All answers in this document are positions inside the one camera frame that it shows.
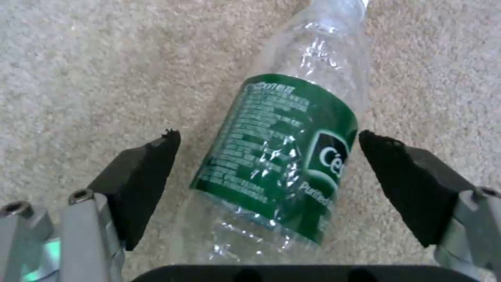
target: plastic water bottle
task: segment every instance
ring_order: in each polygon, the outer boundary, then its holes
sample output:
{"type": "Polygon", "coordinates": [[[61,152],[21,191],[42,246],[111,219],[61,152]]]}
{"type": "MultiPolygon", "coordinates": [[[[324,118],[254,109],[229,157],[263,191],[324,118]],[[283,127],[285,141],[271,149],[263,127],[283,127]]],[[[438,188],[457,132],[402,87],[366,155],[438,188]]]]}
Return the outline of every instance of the plastic water bottle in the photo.
{"type": "Polygon", "coordinates": [[[315,263],[366,105],[368,0],[314,0],[265,45],[178,217],[175,263],[315,263]]]}

